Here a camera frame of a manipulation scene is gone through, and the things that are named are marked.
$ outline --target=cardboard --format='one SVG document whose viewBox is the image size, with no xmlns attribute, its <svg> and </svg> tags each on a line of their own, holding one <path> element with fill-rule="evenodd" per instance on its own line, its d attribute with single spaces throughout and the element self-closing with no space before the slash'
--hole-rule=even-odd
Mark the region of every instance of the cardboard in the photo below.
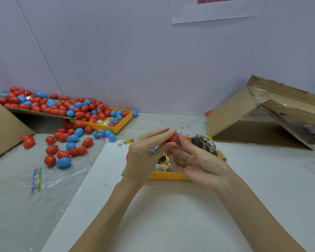
<svg viewBox="0 0 315 252">
<path fill-rule="evenodd" d="M 19 144 L 27 134 L 34 131 L 0 104 L 0 155 Z"/>
<path fill-rule="evenodd" d="M 257 109 L 276 122 L 243 121 Z M 315 95 L 252 75 L 247 86 L 208 115 L 214 140 L 312 149 L 279 113 L 315 125 Z"/>
</svg>

